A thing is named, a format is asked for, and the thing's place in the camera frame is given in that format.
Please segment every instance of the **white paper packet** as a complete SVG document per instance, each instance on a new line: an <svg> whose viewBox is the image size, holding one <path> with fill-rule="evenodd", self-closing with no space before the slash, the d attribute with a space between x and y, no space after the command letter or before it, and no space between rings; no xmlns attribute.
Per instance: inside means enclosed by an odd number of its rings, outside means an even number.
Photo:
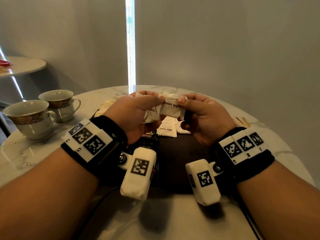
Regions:
<svg viewBox="0 0 320 240"><path fill-rule="evenodd" d="M166 117L157 129L159 136L177 137L177 129L174 118Z"/></svg>
<svg viewBox="0 0 320 240"><path fill-rule="evenodd" d="M113 96L113 97L112 97L112 100L107 100L107 101L105 101L104 104L101 104L99 110L94 114L94 117L99 117L100 115L103 115L104 112L106 112L107 109L108 109L111 105L113 105L113 103L114 103L118 98L120 98L120 97L119 97L119 96Z"/></svg>
<svg viewBox="0 0 320 240"><path fill-rule="evenodd" d="M140 96L143 96L143 95L139 92L136 92L136 97L140 97ZM148 109L144 116L143 124L153 123L154 121L160 120L160 108L161 108L161 104Z"/></svg>
<svg viewBox="0 0 320 240"><path fill-rule="evenodd" d="M162 94L159 94L159 96L164 96L165 98L165 102L163 102L160 109L161 115L170 116L180 120L184 119L184 114L186 110L180 107L180 105L178 104L178 99L188 99L186 96L179 94L170 94L168 92L163 92Z"/></svg>
<svg viewBox="0 0 320 240"><path fill-rule="evenodd" d="M181 122L182 121L178 121L176 120L176 129L177 129L177 132L179 134L191 134L189 131L187 131L186 129L182 129L181 128Z"/></svg>

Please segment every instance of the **gray wall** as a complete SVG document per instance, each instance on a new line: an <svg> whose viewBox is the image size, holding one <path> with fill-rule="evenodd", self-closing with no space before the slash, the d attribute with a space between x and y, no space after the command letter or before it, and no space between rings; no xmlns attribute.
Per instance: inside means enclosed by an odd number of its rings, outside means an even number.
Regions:
<svg viewBox="0 0 320 240"><path fill-rule="evenodd" d="M185 88L263 121L320 185L320 0L136 0L137 84Z"/></svg>
<svg viewBox="0 0 320 240"><path fill-rule="evenodd" d="M126 85L125 12L125 0L0 0L0 44L6 55L48 63L20 78L38 86L31 90Z"/></svg>

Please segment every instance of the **red object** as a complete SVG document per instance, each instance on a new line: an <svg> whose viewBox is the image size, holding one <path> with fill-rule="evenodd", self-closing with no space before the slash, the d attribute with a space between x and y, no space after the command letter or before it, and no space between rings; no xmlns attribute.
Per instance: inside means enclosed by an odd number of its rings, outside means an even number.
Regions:
<svg viewBox="0 0 320 240"><path fill-rule="evenodd" d="M0 60L0 67L9 67L11 65L10 61Z"/></svg>

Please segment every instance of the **floral pattern on cup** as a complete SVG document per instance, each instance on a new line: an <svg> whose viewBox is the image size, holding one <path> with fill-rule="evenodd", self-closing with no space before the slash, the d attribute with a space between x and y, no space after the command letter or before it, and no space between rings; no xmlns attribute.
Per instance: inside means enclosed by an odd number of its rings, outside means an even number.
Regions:
<svg viewBox="0 0 320 240"><path fill-rule="evenodd" d="M49 109L61 109L61 108L66 108L71 105L71 98L68 98L66 100L62 101L48 101L49 103Z"/></svg>
<svg viewBox="0 0 320 240"><path fill-rule="evenodd" d="M31 125L40 121L43 121L43 112L36 113L29 116L22 116L22 117L11 117L9 116L10 120L14 122L16 125Z"/></svg>

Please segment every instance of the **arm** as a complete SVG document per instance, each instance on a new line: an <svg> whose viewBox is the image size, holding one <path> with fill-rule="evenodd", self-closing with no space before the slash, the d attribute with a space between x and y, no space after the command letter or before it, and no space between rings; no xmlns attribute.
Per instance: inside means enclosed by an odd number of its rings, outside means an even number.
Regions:
<svg viewBox="0 0 320 240"><path fill-rule="evenodd" d="M162 103L157 93L118 99L104 115L137 141L161 121L141 124L146 110ZM59 148L0 189L1 239L70 239L99 180Z"/></svg>
<svg viewBox="0 0 320 240"><path fill-rule="evenodd" d="M278 161L237 188L266 239L320 239L320 192Z"/></svg>
<svg viewBox="0 0 320 240"><path fill-rule="evenodd" d="M205 146L235 128L226 109L203 95L188 94L181 107L193 112L181 123ZM278 161L237 184L238 191L267 239L320 239L320 192Z"/></svg>

